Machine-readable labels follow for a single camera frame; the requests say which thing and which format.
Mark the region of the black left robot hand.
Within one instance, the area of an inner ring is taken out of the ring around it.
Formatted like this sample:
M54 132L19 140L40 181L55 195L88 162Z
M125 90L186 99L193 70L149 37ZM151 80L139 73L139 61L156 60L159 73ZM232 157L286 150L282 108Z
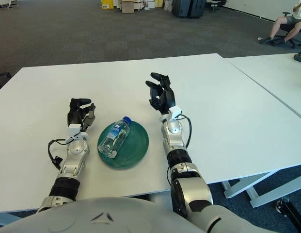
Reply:
M75 99L70 102L67 124L80 124L81 131L86 132L95 120L95 105L90 99Z

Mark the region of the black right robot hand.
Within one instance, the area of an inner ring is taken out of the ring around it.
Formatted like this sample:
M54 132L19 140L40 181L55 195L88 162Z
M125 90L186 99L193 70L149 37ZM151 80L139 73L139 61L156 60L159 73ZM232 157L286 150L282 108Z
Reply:
M150 88L150 105L162 115L168 114L171 107L176 106L174 92L170 87L170 79L167 75L151 72L150 76L159 81L155 84L146 81L145 84Z

